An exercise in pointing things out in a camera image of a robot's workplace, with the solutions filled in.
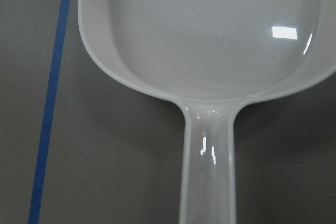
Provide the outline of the beige dustpan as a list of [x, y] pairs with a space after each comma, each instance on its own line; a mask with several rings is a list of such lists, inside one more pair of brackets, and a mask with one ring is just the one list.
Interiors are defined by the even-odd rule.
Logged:
[[335, 0], [78, 0], [115, 81], [185, 118], [179, 223], [235, 223], [234, 120], [335, 72]]

